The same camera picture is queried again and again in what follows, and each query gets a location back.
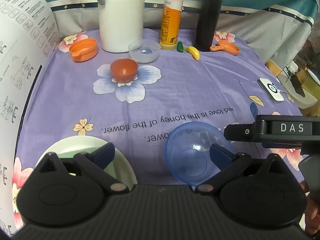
human hand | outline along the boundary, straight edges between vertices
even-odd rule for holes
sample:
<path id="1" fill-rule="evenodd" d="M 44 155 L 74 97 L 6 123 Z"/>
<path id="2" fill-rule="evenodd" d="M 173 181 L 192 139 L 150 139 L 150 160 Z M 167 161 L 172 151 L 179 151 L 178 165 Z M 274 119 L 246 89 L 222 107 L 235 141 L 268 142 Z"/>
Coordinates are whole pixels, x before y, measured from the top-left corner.
<path id="1" fill-rule="evenodd" d="M 309 192 L 308 184 L 303 181 L 300 186 L 304 193 Z M 310 195 L 307 196 L 307 207 L 305 210 L 305 232 L 309 235 L 313 235 L 320 230 L 320 204 L 316 203 Z"/>

blue transparent bowl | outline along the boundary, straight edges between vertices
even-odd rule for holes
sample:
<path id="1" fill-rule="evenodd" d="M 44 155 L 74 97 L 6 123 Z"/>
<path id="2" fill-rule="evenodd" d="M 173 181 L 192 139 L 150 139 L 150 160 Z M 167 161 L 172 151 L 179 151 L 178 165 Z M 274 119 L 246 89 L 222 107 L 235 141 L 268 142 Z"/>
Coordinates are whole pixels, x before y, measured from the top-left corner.
<path id="1" fill-rule="evenodd" d="M 191 186 L 205 182 L 220 171 L 210 159 L 210 146 L 214 143 L 233 152 L 223 133 L 208 123 L 178 126 L 165 144 L 164 156 L 170 172 Z"/>

transparent bowl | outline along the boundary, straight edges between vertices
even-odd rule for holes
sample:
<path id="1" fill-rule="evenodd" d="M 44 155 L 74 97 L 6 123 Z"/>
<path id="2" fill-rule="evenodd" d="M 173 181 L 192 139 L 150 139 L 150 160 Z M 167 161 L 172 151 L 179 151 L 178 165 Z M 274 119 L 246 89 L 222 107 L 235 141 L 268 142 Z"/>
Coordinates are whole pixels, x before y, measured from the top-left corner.
<path id="1" fill-rule="evenodd" d="M 210 146 L 219 144 L 233 152 L 223 133 L 204 122 L 188 122 L 174 129 L 165 145 L 165 160 L 170 172 L 182 182 L 198 186 L 220 169 L 210 159 Z"/>
<path id="2" fill-rule="evenodd" d="M 152 40 L 133 41 L 128 46 L 132 59 L 139 63 L 154 61 L 160 54 L 160 44 Z"/>

paper poster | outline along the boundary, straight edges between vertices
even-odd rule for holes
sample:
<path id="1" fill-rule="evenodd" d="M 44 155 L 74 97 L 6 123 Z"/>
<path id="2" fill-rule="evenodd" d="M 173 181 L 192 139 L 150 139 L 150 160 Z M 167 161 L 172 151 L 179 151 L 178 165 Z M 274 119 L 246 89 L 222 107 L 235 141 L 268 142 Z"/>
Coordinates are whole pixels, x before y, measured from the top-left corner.
<path id="1" fill-rule="evenodd" d="M 23 118 L 58 43 L 45 0 L 0 0 L 0 228 L 14 223 L 12 174 Z"/>

black cylinder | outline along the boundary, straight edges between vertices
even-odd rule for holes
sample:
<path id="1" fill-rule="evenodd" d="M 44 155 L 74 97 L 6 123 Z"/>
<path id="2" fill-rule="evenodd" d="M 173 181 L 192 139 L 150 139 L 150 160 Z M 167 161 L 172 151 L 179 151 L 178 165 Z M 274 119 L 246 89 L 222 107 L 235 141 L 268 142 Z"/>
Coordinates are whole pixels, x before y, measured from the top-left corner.
<path id="1" fill-rule="evenodd" d="M 202 0 L 194 42 L 199 51 L 210 51 L 221 4 L 222 0 Z"/>

